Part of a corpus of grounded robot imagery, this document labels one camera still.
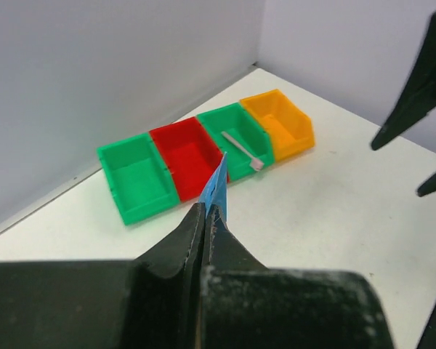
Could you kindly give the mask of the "blue toothpaste tube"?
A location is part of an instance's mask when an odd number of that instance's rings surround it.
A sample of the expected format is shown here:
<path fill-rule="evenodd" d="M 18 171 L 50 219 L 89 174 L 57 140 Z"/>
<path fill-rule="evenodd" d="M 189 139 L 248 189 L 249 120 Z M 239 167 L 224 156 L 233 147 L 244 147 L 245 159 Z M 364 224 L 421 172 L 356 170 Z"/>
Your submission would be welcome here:
<path fill-rule="evenodd" d="M 205 204 L 206 213 L 209 213 L 213 204 L 219 206 L 227 220 L 227 153 L 223 154 L 218 167 L 205 184 L 198 202 Z"/>

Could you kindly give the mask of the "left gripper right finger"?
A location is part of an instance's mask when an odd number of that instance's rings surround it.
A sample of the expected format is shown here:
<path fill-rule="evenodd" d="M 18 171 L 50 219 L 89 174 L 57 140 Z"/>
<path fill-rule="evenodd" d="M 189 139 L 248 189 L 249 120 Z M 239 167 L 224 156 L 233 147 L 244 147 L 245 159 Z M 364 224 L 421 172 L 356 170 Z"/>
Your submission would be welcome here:
<path fill-rule="evenodd" d="M 269 268 L 229 231 L 222 209 L 206 219 L 202 348 L 391 348 L 382 304 L 360 274 Z"/>

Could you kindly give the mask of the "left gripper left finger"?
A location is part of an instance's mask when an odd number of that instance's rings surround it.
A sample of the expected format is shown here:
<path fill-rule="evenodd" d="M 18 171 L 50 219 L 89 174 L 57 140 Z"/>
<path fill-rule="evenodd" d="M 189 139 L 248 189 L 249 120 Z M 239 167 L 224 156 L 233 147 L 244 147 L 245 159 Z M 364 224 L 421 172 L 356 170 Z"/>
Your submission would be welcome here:
<path fill-rule="evenodd" d="M 205 221 L 133 260 L 0 262 L 0 348 L 191 348 Z"/>

